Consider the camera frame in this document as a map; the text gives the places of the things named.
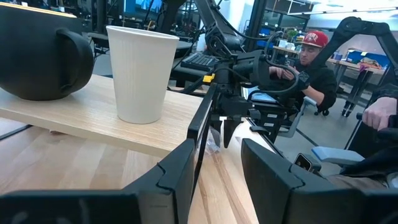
paper cup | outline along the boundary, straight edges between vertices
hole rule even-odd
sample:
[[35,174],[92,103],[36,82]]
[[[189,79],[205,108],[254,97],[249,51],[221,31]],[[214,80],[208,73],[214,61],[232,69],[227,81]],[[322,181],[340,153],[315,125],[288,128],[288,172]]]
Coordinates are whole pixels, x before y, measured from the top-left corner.
[[179,38],[107,26],[118,116],[135,124],[160,119]]

red baseball cap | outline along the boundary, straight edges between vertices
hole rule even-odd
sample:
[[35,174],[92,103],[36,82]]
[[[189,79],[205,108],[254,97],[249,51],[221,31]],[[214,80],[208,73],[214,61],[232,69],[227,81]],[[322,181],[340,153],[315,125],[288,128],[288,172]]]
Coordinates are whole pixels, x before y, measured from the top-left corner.
[[316,47],[325,47],[326,44],[328,44],[329,38],[326,34],[324,34],[321,31],[311,31],[308,32],[305,37],[303,42],[300,42],[301,44],[307,44],[307,45],[312,45]]

black mug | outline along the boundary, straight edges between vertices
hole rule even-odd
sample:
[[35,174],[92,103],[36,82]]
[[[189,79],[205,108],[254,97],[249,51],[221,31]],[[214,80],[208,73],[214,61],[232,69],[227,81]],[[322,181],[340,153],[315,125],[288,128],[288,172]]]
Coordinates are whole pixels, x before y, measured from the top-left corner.
[[0,87],[25,100],[57,100],[83,88],[94,58],[73,15],[0,2]]

monitor screen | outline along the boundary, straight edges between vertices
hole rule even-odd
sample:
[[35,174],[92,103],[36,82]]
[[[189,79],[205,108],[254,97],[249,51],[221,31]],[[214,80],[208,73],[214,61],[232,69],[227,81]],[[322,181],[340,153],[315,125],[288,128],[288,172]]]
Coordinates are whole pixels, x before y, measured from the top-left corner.
[[[152,0],[124,0],[124,12],[133,14],[136,10],[148,10]],[[150,11],[159,12],[162,6],[162,0],[154,0]]]

